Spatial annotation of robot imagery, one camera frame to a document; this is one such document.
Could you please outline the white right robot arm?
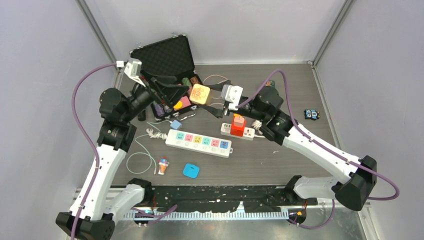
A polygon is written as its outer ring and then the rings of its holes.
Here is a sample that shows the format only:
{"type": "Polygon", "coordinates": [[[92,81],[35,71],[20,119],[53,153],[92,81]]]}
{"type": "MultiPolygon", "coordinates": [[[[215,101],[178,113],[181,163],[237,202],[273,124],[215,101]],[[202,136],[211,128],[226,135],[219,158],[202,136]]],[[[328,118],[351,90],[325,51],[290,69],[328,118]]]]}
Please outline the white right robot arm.
{"type": "Polygon", "coordinates": [[[204,106],[205,110],[217,118],[236,113],[259,120],[262,123],[259,130],[267,140],[302,154],[330,173],[330,177],[293,176],[285,186],[288,203],[299,205],[306,199],[322,198],[336,200],[353,211],[362,210],[377,183],[377,177],[370,172],[377,170],[374,158],[351,155],[314,135],[280,109],[284,100],[272,86],[264,86],[243,107],[238,107],[247,100],[242,87],[227,80],[209,88],[220,92],[224,106],[222,109],[204,106]]]}

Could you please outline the light blue charger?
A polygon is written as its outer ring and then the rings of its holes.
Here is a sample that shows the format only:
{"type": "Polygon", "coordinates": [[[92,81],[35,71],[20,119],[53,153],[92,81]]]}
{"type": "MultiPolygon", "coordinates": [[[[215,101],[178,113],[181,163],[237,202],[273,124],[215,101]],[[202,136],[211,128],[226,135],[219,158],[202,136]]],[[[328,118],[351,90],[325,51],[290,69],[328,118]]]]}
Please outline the light blue charger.
{"type": "Polygon", "coordinates": [[[178,120],[173,120],[171,123],[170,123],[170,128],[171,129],[173,129],[173,130],[180,130],[181,129],[181,127],[182,127],[182,123],[180,122],[180,121],[178,121],[178,120]]]}

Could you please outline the dark green cube socket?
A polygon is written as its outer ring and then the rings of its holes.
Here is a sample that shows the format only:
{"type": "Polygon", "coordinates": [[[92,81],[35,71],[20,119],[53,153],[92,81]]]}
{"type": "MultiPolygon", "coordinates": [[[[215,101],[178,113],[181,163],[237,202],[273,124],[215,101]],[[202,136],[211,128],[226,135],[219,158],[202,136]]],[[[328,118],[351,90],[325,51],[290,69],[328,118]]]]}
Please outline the dark green cube socket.
{"type": "Polygon", "coordinates": [[[272,87],[272,88],[276,88],[276,83],[274,80],[268,80],[265,84],[266,87],[272,87]]]}

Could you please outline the blue square case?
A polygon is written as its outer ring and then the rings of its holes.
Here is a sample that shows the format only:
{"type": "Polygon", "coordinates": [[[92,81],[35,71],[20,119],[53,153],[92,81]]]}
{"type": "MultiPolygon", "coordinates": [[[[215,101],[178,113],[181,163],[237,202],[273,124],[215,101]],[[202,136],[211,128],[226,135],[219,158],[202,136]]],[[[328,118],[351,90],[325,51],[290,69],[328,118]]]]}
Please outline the blue square case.
{"type": "Polygon", "coordinates": [[[188,178],[196,179],[199,175],[200,168],[192,163],[187,163],[182,171],[182,174],[188,178]]]}

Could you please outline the pink USB charger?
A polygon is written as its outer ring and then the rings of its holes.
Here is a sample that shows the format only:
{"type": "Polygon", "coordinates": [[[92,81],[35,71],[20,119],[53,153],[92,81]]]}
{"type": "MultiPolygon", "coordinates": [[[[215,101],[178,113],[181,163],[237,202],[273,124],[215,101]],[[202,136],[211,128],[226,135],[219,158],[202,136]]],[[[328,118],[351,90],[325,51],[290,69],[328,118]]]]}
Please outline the pink USB charger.
{"type": "Polygon", "coordinates": [[[245,124],[245,119],[241,115],[235,113],[233,115],[233,124],[239,127],[243,126],[245,124]]]}

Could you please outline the beige cube socket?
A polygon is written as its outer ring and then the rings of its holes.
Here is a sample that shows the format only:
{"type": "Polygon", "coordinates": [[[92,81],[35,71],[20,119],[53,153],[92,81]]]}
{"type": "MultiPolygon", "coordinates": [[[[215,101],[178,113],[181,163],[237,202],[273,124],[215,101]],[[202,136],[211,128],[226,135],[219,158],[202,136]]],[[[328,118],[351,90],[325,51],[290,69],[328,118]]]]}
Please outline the beige cube socket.
{"type": "Polygon", "coordinates": [[[192,86],[189,100],[196,105],[206,105],[210,101],[211,89],[208,86],[194,84],[192,86]]]}

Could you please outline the red cube socket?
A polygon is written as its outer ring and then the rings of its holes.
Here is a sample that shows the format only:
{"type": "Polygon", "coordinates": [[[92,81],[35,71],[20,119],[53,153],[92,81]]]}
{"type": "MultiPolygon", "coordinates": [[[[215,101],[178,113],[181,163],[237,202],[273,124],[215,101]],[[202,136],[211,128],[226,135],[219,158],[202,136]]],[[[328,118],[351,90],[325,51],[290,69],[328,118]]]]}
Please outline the red cube socket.
{"type": "Polygon", "coordinates": [[[232,136],[242,137],[244,135],[245,127],[246,127],[246,121],[244,122],[243,126],[235,126],[232,121],[232,124],[230,127],[230,134],[232,136]]]}

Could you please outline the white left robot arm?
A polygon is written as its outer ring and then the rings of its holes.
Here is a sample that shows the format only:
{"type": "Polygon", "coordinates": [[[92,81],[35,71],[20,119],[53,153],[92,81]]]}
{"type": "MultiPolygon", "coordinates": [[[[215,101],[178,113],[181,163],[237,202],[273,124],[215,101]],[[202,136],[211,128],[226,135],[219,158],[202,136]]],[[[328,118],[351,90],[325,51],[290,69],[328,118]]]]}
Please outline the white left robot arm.
{"type": "Polygon", "coordinates": [[[55,220],[71,239],[109,240],[125,213],[138,204],[148,207],[153,202],[152,184],[141,178],[130,180],[112,200],[107,201],[106,197],[134,140],[137,129],[132,120],[154,102],[172,108],[188,90],[173,76],[144,74],[130,96],[114,87],[101,93],[99,111],[103,123],[97,141],[89,143],[94,152],[93,164],[69,211],[60,212],[55,220]]]}

